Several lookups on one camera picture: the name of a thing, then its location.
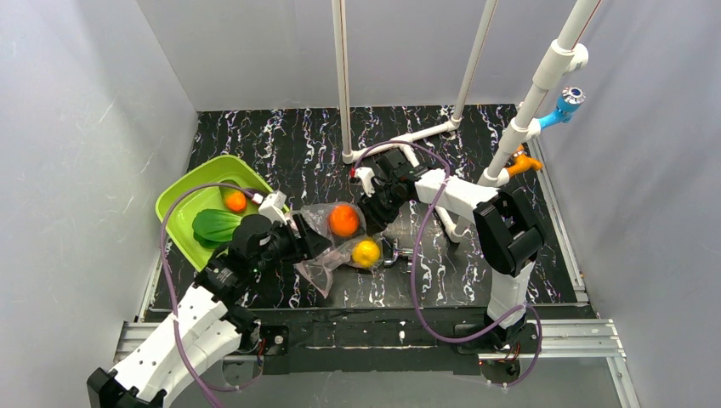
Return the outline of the green fake leafy vegetable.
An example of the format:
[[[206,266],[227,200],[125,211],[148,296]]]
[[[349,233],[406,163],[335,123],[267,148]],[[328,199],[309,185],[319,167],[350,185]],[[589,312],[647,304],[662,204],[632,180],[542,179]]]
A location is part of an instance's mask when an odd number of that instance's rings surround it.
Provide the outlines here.
[[[242,216],[220,209],[204,209],[191,223],[193,237],[206,249],[214,249],[232,240]]]

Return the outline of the yellow green fake mango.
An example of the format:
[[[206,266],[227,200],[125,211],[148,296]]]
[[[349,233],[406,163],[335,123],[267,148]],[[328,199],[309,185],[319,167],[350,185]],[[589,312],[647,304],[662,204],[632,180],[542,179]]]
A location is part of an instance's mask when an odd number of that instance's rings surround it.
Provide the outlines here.
[[[246,195],[230,187],[219,187],[224,207],[232,213],[243,213],[247,209]]]

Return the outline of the clear zip top bag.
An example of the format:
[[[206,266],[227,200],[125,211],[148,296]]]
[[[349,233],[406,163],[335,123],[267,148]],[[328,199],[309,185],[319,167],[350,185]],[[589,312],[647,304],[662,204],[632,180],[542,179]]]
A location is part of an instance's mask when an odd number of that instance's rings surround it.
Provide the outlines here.
[[[349,204],[357,212],[360,218],[360,227],[356,233],[349,238],[341,238],[335,236],[329,228],[328,215],[331,210],[338,204]],[[332,245],[329,249],[326,249],[319,257],[302,261],[294,264],[294,268],[299,274],[301,274],[315,289],[323,296],[327,297],[332,288],[333,283],[333,271],[340,266],[348,265],[362,272],[371,272],[373,269],[379,267],[383,261],[383,248],[379,234],[370,235],[366,230],[366,221],[361,213],[361,210],[353,204],[347,202],[334,202],[325,204],[314,204],[306,207],[302,207],[295,213],[299,213],[304,216],[310,226],[318,233],[324,235],[326,238],[332,241]],[[371,269],[363,269],[356,267],[352,264],[351,253],[354,247],[363,240],[371,239],[374,240],[382,250],[381,261]]]

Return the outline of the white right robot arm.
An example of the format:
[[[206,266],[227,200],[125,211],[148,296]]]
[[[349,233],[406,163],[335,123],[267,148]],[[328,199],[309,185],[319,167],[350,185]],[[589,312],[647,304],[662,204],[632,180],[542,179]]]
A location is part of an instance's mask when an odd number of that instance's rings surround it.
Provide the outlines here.
[[[450,344],[471,343],[483,337],[499,346],[511,343],[525,324],[530,273],[546,240],[523,190],[507,192],[460,179],[451,175],[447,162],[440,168],[412,165],[398,149],[385,152],[375,167],[379,175],[359,162],[350,171],[350,177],[363,188],[358,206],[373,233],[392,224],[409,201],[427,204],[424,223],[436,207],[441,207],[472,223],[480,239],[480,252],[491,267],[491,299],[484,328],[465,337],[439,334],[424,318],[417,291],[413,290],[413,307],[423,329]]]

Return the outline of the orange fake fruit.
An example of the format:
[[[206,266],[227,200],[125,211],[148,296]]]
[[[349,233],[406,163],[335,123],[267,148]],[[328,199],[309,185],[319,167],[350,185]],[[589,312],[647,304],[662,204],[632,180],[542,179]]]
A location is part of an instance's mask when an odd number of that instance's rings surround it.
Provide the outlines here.
[[[356,210],[349,204],[336,205],[328,215],[330,231],[338,237],[349,238],[360,227],[360,218]]]

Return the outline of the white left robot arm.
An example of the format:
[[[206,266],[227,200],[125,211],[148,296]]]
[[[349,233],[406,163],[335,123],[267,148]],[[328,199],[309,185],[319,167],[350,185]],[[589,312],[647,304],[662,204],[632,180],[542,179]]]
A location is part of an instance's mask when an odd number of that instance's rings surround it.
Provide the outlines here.
[[[192,383],[219,401],[200,375],[226,355],[258,343],[259,319],[240,291],[256,274],[320,256],[332,239],[296,213],[285,222],[248,215],[217,248],[166,319],[110,370],[87,380],[92,407],[169,407]]]

